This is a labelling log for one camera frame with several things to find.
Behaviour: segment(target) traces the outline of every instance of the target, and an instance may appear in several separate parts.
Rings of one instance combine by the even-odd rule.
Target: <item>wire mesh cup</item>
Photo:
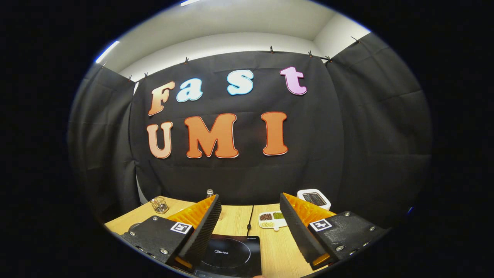
[[[165,198],[155,197],[150,201],[155,212],[164,214],[168,210],[168,206],[165,202]]]

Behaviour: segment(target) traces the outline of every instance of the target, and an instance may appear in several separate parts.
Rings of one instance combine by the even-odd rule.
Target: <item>induction cooktop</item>
[[[213,234],[195,276],[201,278],[252,278],[261,275],[258,236]]]

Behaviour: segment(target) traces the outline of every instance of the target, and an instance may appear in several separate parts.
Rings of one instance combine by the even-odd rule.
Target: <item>black curtain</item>
[[[304,78],[304,95],[294,95],[280,71],[295,67]],[[235,70],[254,74],[253,89],[244,95],[227,92],[227,76]],[[180,85],[191,78],[202,81],[203,95],[178,102]],[[163,111],[149,116],[152,90],[171,81]],[[283,112],[284,142],[288,152],[266,156],[265,112]],[[190,159],[187,117],[201,116],[208,129],[222,113],[233,113],[236,158],[203,155]],[[148,125],[172,122],[171,155],[159,159],[149,147]],[[157,132],[163,148],[163,131]],[[295,195],[300,189],[317,188],[330,200],[338,194],[343,162],[343,127],[338,99],[320,59],[309,55],[246,51],[214,55],[171,66],[139,81],[130,114],[130,142],[136,159],[137,178],[144,196],[156,195],[197,202],[212,188],[226,205],[278,203],[281,192]]]
[[[103,222],[139,206],[128,139],[134,86],[118,73],[94,64],[72,104],[67,134],[70,161],[78,185]]]
[[[343,175],[334,209],[383,227],[405,215],[424,185],[432,124],[407,65],[373,33],[326,63],[341,109]]]

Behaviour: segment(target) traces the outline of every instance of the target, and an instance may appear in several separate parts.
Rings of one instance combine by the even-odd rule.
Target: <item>white ceiling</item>
[[[309,0],[201,0],[171,7],[122,37],[103,59],[120,72],[160,49],[204,36],[261,32],[313,41],[335,12]]]

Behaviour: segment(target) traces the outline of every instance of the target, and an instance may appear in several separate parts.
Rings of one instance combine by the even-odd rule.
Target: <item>power cord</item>
[[[247,225],[247,236],[248,236],[248,232],[250,231],[250,228],[252,228],[252,226],[250,225],[250,221],[252,220],[253,212],[254,212],[254,205],[252,205],[252,210],[250,211],[250,218],[248,220],[248,225]]]

